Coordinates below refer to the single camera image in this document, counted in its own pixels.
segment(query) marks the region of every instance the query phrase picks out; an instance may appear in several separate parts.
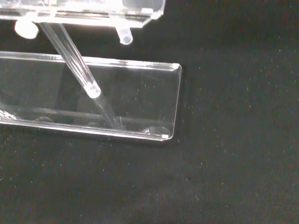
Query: clear acrylic tray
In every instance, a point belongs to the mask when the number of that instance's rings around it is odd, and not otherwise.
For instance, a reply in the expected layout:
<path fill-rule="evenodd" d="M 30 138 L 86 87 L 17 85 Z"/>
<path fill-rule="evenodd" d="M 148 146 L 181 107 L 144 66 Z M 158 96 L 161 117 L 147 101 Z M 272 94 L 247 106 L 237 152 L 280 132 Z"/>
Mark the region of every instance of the clear acrylic tray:
<path fill-rule="evenodd" d="M 0 52 L 0 123 L 160 141 L 173 136 L 179 64 L 83 59 L 105 97 L 89 98 L 60 55 Z"/>

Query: black surface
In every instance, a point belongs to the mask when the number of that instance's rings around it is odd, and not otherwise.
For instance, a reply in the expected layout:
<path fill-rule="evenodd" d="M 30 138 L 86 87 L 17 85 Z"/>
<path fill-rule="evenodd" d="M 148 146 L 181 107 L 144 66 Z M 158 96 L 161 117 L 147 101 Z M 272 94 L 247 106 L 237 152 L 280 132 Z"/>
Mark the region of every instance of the black surface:
<path fill-rule="evenodd" d="M 1 223 L 298 223 L 298 3 L 168 1 L 118 44 L 67 26 L 84 56 L 182 64 L 165 143 L 0 128 Z M 1 22 L 1 50 L 55 53 Z"/>

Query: clear acrylic panel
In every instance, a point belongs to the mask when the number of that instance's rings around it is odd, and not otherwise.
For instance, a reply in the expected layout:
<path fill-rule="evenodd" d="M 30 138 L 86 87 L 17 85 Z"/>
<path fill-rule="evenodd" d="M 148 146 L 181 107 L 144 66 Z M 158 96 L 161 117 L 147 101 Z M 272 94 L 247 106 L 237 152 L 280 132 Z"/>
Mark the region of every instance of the clear acrylic panel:
<path fill-rule="evenodd" d="M 83 59 L 102 90 L 97 99 L 59 55 L 0 52 L 0 123 L 149 140 L 173 136 L 179 64 Z"/>
<path fill-rule="evenodd" d="M 0 19 L 141 28 L 164 12 L 166 0 L 0 0 Z"/>

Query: white plastic knob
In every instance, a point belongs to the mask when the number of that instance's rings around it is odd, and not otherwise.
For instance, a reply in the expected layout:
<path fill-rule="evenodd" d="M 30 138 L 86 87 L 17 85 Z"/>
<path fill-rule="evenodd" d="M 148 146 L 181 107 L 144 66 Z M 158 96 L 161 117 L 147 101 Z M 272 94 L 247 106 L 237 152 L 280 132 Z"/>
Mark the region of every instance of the white plastic knob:
<path fill-rule="evenodd" d="M 16 33 L 26 39 L 35 39 L 38 34 L 38 27 L 33 22 L 20 19 L 15 23 L 14 30 Z"/>

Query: black fabric background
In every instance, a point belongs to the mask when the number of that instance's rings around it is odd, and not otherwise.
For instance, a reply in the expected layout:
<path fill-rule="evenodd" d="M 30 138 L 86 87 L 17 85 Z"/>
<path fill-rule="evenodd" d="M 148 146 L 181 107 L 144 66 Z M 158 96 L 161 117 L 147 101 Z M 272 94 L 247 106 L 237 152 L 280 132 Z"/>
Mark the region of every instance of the black fabric background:
<path fill-rule="evenodd" d="M 180 63 L 164 143 L 0 127 L 1 223 L 298 223 L 295 1 L 167 1 L 121 46 L 66 26 L 84 56 Z M 0 50 L 56 53 L 1 21 Z"/>

